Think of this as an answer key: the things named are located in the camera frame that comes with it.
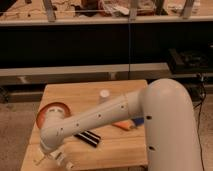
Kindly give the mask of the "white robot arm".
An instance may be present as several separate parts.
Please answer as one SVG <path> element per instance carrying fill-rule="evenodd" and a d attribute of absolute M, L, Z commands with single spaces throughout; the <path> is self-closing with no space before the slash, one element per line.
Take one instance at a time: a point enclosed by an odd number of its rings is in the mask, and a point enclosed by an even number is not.
<path fill-rule="evenodd" d="M 192 100 L 186 88 L 173 79 L 155 80 L 68 118 L 59 107 L 48 109 L 40 147 L 49 154 L 67 137 L 140 117 L 144 119 L 149 171 L 204 171 Z"/>

